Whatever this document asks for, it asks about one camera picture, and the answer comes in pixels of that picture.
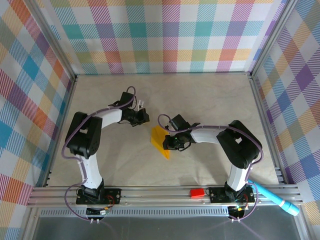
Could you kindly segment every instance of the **purple cable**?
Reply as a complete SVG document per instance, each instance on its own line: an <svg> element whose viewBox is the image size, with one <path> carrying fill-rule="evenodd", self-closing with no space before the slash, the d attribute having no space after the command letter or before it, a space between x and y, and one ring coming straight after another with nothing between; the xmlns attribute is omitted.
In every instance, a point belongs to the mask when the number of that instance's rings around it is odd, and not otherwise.
<svg viewBox="0 0 320 240"><path fill-rule="evenodd" d="M129 89L133 89L133 97L130 99L130 101L128 101L127 103L125 104L122 104L120 106L111 106L111 107L106 107L106 108L102 108L94 113L91 113L90 115L88 115L80 124L79 126L73 131L73 133L70 134L70 136L67 138L67 140L65 141L63 147L62 147L62 150L61 150L61 155L63 158L65 159L75 159L77 160L79 163L80 163L80 166L82 168L82 172L83 172L83 181L80 182L80 183L76 183L76 184L73 184L71 185L70 187L68 187L68 189L65 191L64 193L64 202L65 202L65 205L67 206L67 208L73 213L75 214L77 217L83 219L83 220L86 220L86 221L90 221L88 218L85 218L83 216L80 216L79 214L77 214L69 205L68 201L67 201L67 194L68 192L70 191L71 188L73 187L76 187L76 186L79 186L79 185L82 185L84 184L88 177L87 177L87 172L86 172L86 168L85 168L85 165L83 163L83 160L80 158L80 157L77 157L77 156L66 156L65 155L65 150L66 150L66 147L68 145L68 143L70 142L70 140L76 135L76 133L80 130L80 128L88 121L89 118L99 114L99 113L102 113L102 112L105 112L105 111L108 111L108 110L112 110L112 109L120 109L122 107L125 107L127 106L128 104L132 103L135 99L135 96L136 96L136 88L134 86L129 86L127 89L126 89L126 92L128 92Z"/></svg>
<svg viewBox="0 0 320 240"><path fill-rule="evenodd" d="M252 164L249 165L249 170L248 170L248 172L246 173L246 176L245 176L245 182L246 182L246 183L248 182L248 178L249 178L249 174L250 174L250 171L251 171L251 169L252 169L252 166L253 166L254 164L259 163L259 162L264 158L264 152L262 151L261 146L260 146L251 136L249 136L247 133L245 133L244 131L241 131L241 130L235 128L235 127L232 127L232 126L218 126L218 125L202 125L202 126L195 126L195 127L190 127L190 128L188 128L188 129L184 129L184 130L175 131L175 130L166 129L166 128L160 123L160 117L161 117L161 116L167 117L167 118L169 119L169 121L171 121L171 118L170 118L167 114L163 114L163 113L162 113L162 114L160 114L160 115L158 116L158 119L157 119L159 126L160 126L162 129L164 129L164 130L166 130L167 132L169 132L169 133L178 134L178 133L183 133L183 132L186 132L186 131L196 130L196 129L230 129L230 130L233 130L233 131L235 131L235 132L237 132L237 133L240 133L241 135L243 135L244 137L246 137L247 139L249 139L251 142L253 142L253 144L254 144L254 145L258 148L258 150L260 151L260 158L259 158L259 160L255 161L255 162L253 162ZM256 186L254 183L247 183L247 184L254 186L255 191L256 191L256 199L255 199L255 203L254 203L254 205L253 205L252 210L251 210L247 215L245 215L245 216L243 216L242 218L240 218L240 220L245 219L245 218L249 217L249 216L252 214L252 212L256 209L256 206L257 206L257 203L258 203L258 200L259 200L259 192L258 192L257 186Z"/></svg>

